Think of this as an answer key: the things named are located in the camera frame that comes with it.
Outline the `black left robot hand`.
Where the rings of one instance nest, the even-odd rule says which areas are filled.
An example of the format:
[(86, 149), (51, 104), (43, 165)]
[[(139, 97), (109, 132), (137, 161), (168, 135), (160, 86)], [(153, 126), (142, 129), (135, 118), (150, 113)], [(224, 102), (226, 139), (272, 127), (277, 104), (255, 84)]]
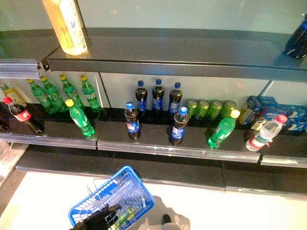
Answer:
[(78, 222), (72, 230), (107, 230), (118, 220), (117, 211), (119, 209), (119, 204), (111, 207), (106, 205), (88, 218)]

